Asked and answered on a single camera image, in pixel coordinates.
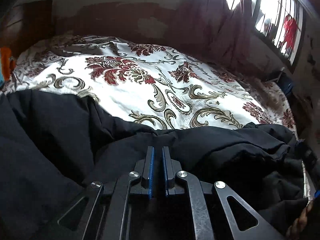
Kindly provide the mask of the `person's right hand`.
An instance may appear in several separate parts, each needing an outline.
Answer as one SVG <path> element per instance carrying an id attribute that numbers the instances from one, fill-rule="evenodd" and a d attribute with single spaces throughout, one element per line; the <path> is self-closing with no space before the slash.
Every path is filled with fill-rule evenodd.
<path id="1" fill-rule="evenodd" d="M 289 227 L 287 239 L 320 239 L 319 197 L 312 200 Z"/>

